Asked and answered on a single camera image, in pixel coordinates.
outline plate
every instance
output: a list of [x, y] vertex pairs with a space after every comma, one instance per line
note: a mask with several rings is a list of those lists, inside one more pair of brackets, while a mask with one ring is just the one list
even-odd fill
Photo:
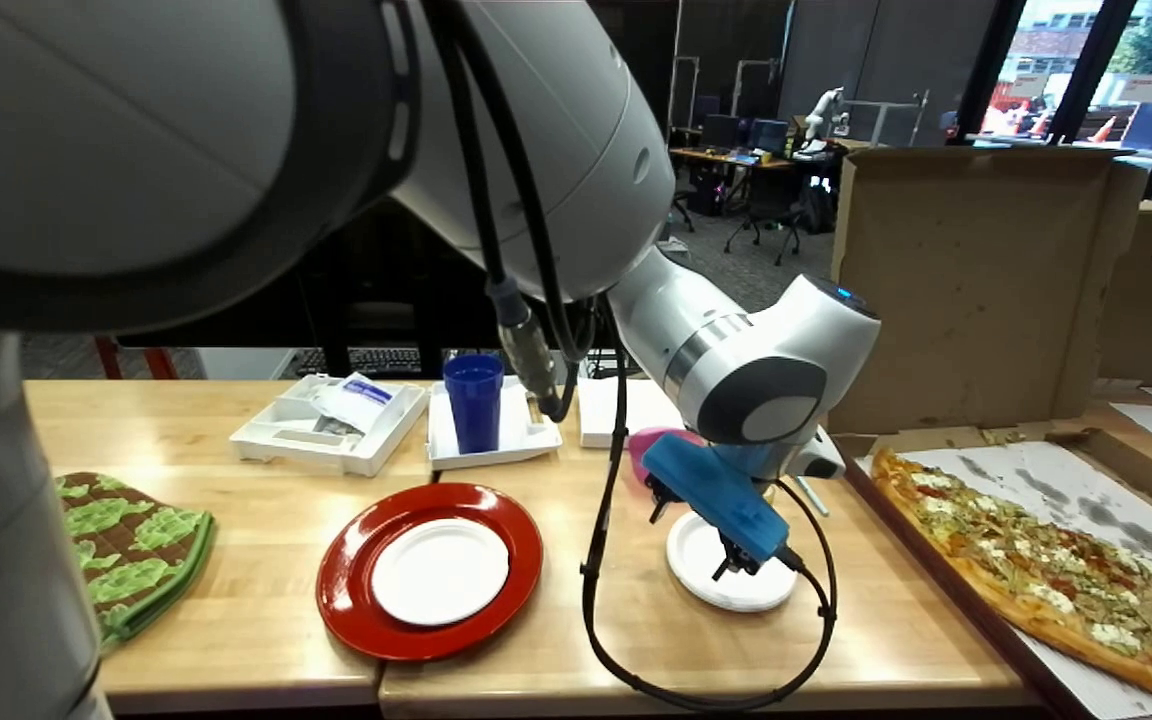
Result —
[[[509, 548], [509, 578], [466, 619], [418, 630], [379, 609], [371, 572], [387, 545], [432, 521], [476, 521], [491, 530]], [[344, 649], [376, 662], [423, 665], [466, 653], [517, 619], [535, 595], [540, 561], [540, 534], [517, 501], [480, 486], [418, 486], [376, 501], [340, 530], [314, 578], [314, 606]]]
[[769, 561], [755, 578], [748, 572], [725, 572], [710, 582], [710, 572], [725, 561], [720, 534], [703, 525], [696, 512], [683, 512], [669, 530], [664, 545], [671, 578], [699, 595], [710, 609], [725, 614], [769, 614], [781, 609], [794, 586], [794, 572], [787, 572], [781, 561]]
[[429, 396], [429, 466], [432, 470], [480, 470], [480, 466], [521, 466], [564, 444], [560, 428], [540, 418], [533, 419], [528, 387], [517, 377], [500, 383], [500, 450], [459, 454], [446, 387], [437, 383]]
[[459, 623], [491, 606], [509, 578], [502, 540], [462, 516], [429, 521], [400, 534], [376, 557], [371, 595], [403, 623]]

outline blue cup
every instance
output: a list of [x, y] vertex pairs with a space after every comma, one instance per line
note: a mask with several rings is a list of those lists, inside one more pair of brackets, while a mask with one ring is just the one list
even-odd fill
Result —
[[500, 357], [450, 357], [444, 365], [444, 383], [459, 454], [500, 450]]

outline white plate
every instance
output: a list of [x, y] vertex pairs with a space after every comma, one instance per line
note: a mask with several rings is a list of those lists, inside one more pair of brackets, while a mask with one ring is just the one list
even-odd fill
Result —
[[429, 521], [394, 538], [371, 570], [376, 606], [400, 623], [456, 623], [491, 606], [509, 578], [502, 540], [476, 521]]
[[459, 454], [446, 387], [437, 383], [429, 396], [429, 466], [432, 470], [480, 470], [480, 466], [521, 466], [564, 444], [560, 428], [540, 418], [533, 419], [528, 387], [517, 377], [500, 383], [500, 450]]
[[725, 572], [720, 582], [710, 582], [710, 572], [725, 561], [725, 540], [696, 512], [678, 516], [669, 530], [664, 557], [669, 557], [671, 578], [692, 595], [699, 595], [703, 606], [725, 609], [725, 614], [781, 609], [794, 586], [794, 578], [781, 561], [769, 561], [755, 578]]

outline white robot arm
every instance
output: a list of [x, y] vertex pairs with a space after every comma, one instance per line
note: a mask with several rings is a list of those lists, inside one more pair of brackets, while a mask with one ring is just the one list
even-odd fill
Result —
[[[0, 0], [0, 681], [11, 677], [0, 715], [104, 713], [16, 333], [131, 333], [214, 313], [369, 202], [394, 198], [528, 296], [604, 291], [639, 370], [720, 444], [769, 444], [784, 460], [865, 365], [875, 319], [844, 299], [798, 280], [775, 310], [743, 313], [650, 247], [675, 189], [669, 147], [577, 0], [462, 0], [552, 237], [544, 260], [476, 79], [496, 269], [459, 163], [462, 109], [437, 54], [440, 21], [423, 9]], [[555, 359], [528, 315], [509, 315], [502, 347], [544, 396]]]

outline floor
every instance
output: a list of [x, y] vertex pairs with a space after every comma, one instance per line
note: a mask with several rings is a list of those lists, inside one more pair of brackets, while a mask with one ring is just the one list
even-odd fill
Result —
[[[784, 233], [763, 230], [763, 240], [751, 245], [751, 230], [743, 230], [739, 215], [699, 215], [692, 213], [692, 223], [683, 223], [678, 213], [671, 213], [661, 247], [709, 276], [720, 291], [726, 291], [748, 313], [769, 310], [791, 276], [806, 272], [816, 280], [827, 280], [827, 256], [830, 237], [804, 237], [804, 252], [784, 252]], [[175, 377], [183, 379], [257, 379], [257, 377], [302, 377], [319, 371], [319, 353], [311, 347], [167, 347]], [[357, 365], [369, 370], [392, 370], [403, 365], [407, 347], [379, 347], [358, 353]], [[140, 347], [118, 347], [118, 371], [125, 377], [153, 377]], [[98, 357], [93, 338], [23, 338], [23, 377], [27, 379], [98, 379]]]

